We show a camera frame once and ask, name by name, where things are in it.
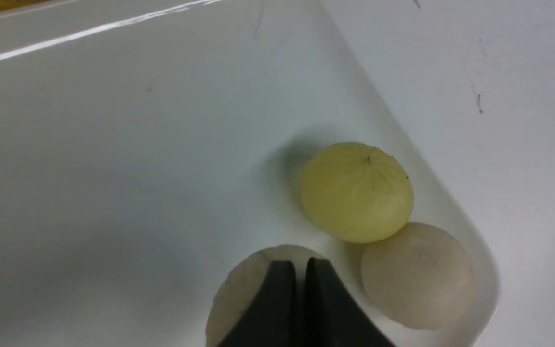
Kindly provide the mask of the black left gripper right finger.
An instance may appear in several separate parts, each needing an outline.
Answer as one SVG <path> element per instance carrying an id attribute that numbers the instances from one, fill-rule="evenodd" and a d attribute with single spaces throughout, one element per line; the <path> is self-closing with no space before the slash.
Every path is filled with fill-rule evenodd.
<path id="1" fill-rule="evenodd" d="M 352 298 L 332 263 L 310 258 L 305 277 L 306 347 L 393 347 Z"/>

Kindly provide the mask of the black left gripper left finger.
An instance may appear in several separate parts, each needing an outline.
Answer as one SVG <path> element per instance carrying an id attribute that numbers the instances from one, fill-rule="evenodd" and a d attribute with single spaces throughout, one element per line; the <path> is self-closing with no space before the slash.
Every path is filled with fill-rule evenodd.
<path id="1" fill-rule="evenodd" d="M 273 261 L 241 319 L 220 347 L 290 347 L 295 333 L 297 281 L 290 261 Z"/>

